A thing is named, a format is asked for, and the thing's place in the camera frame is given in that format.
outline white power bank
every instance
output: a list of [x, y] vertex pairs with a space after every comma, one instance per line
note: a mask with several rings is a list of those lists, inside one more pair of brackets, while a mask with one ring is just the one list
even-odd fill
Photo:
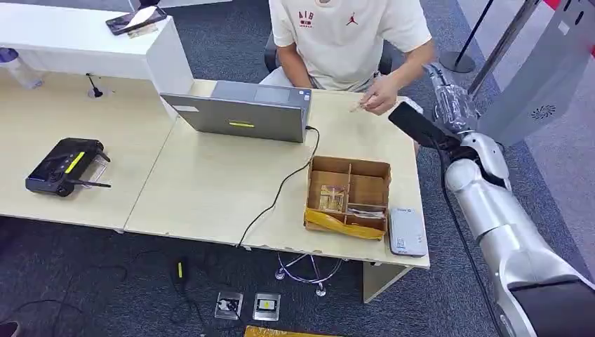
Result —
[[422, 216], [413, 209], [390, 209], [390, 246], [395, 255], [427, 255]]

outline laptop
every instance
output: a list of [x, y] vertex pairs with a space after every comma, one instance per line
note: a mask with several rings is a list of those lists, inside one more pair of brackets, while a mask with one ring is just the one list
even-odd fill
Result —
[[211, 97], [161, 97], [197, 131], [303, 143], [312, 91], [218, 81]]

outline metal pole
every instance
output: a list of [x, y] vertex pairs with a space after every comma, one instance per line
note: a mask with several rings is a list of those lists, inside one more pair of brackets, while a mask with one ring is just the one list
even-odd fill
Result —
[[488, 1], [488, 4], [479, 16], [479, 20], [477, 20], [475, 27], [473, 27], [471, 34], [467, 38], [467, 41], [465, 42], [463, 49], [461, 49], [459, 53], [457, 53], [456, 51], [446, 51], [440, 55], [439, 61], [446, 69], [450, 70], [451, 72], [459, 73], [467, 73], [475, 70], [475, 61], [473, 61], [473, 59], [470, 58], [468, 55], [465, 55], [465, 52], [467, 51], [467, 48], [469, 48], [471, 41], [473, 41], [475, 33], [477, 33], [477, 29], [483, 22], [483, 19], [486, 17], [486, 14], [488, 14], [488, 11], [490, 10], [490, 7], [492, 6], [493, 2], [494, 0]]
[[500, 62], [502, 56], [508, 51], [510, 45], [515, 40], [516, 36], [519, 34], [521, 29], [527, 23], [527, 20], [531, 17], [537, 5], [541, 2], [541, 0], [525, 0], [524, 4], [521, 6], [519, 11], [516, 13], [506, 31], [496, 44], [496, 47], [490, 54], [490, 57], [486, 60], [486, 63], [483, 65], [477, 77], [471, 83], [469, 87], [469, 94], [472, 97], [477, 95], [477, 92], [481, 88], [481, 85], [486, 80], [486, 77], [492, 73], [494, 67]]
[[488, 1], [488, 4], [483, 9], [483, 12], [481, 12], [481, 15], [479, 16], [479, 20], [477, 20], [477, 23], [475, 24], [475, 27], [473, 27], [473, 30], [471, 31], [469, 38], [467, 39], [467, 41], [465, 42], [465, 45], [463, 46], [463, 49], [461, 49], [461, 52], [459, 53], [459, 57], [457, 57], [457, 60], [455, 61], [455, 65], [459, 64], [459, 62], [461, 61], [461, 58], [465, 54], [465, 51], [467, 51], [467, 48], [469, 48], [471, 41], [473, 41], [473, 38], [475, 37], [475, 33], [477, 33], [477, 29], [483, 22], [483, 19], [486, 17], [486, 14], [488, 14], [488, 11], [490, 10], [490, 7], [492, 6], [493, 2], [494, 2], [494, 0]]

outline wooden desk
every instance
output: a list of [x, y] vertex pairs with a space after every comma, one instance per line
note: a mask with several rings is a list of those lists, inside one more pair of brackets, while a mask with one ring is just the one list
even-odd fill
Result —
[[[104, 77], [113, 92], [86, 94], [84, 76], [51, 73], [26, 90], [0, 69], [0, 215], [122, 230], [171, 130], [150, 81]], [[101, 177], [111, 189], [67, 198], [32, 193], [25, 178], [62, 138], [96, 138], [112, 159]]]
[[[214, 85], [195, 81], [192, 94], [209, 96]], [[360, 97], [313, 93], [309, 125], [321, 133], [316, 154], [390, 163], [390, 206], [423, 214], [412, 140], [386, 117], [349, 112]], [[125, 230], [237, 244], [249, 222], [272, 203], [283, 178], [308, 160], [315, 142], [313, 131], [305, 145], [197, 133], [179, 118]], [[375, 267], [364, 263], [364, 302], [412, 267], [429, 267], [428, 256], [390, 253], [388, 238], [377, 242], [304, 229], [306, 195], [304, 170], [288, 180], [276, 207], [254, 224], [243, 245], [382, 263]]]

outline red logo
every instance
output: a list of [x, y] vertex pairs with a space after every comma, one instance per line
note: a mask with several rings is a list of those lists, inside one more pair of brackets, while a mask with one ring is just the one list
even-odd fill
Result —
[[350, 25], [350, 24], [352, 24], [352, 23], [354, 23], [354, 24], [356, 24], [356, 25], [358, 25], [358, 26], [359, 26], [359, 23], [357, 23], [357, 22], [355, 21], [355, 12], [352, 14], [352, 16], [351, 16], [351, 18], [349, 19], [349, 22], [346, 24], [346, 26], [349, 26], [349, 25]]
[[312, 28], [312, 19], [314, 19], [314, 13], [300, 11], [300, 27]]

